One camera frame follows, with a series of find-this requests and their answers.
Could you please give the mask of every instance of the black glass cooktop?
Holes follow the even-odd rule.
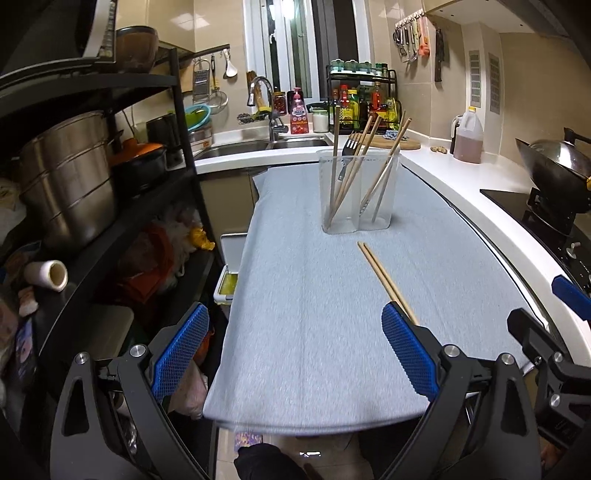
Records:
[[[578,218],[545,205],[540,192],[481,190],[540,242],[568,272],[572,282],[591,294],[591,239]]]

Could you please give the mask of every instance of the blue textured pad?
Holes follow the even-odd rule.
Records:
[[[591,320],[591,299],[577,285],[558,275],[552,281],[552,293],[583,320]]]
[[[209,329],[209,313],[199,304],[154,366],[152,394],[162,403],[172,395]]]
[[[391,303],[382,310],[382,330],[404,368],[414,391],[429,401],[439,393],[435,363]]]

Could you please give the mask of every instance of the tiled floor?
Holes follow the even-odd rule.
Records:
[[[233,460],[234,432],[220,429],[217,443],[216,480],[238,480]],[[372,480],[369,463],[361,457],[356,434],[323,437],[263,435],[263,441],[277,445],[298,465],[311,464],[324,480]]]

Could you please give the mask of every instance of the air vent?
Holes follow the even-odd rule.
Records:
[[[482,83],[480,81],[480,52],[468,52],[470,57],[470,105],[480,108]]]
[[[491,112],[501,113],[501,64],[493,54],[489,54],[491,65]]]

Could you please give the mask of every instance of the sink basin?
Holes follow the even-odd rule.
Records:
[[[273,145],[273,150],[282,148],[328,147],[330,143],[321,138],[285,138]]]
[[[250,153],[266,150],[269,142],[266,140],[256,140],[251,142],[233,143],[211,147],[195,156],[195,160],[204,160],[205,158],[223,157],[225,155],[236,155],[239,153]]]

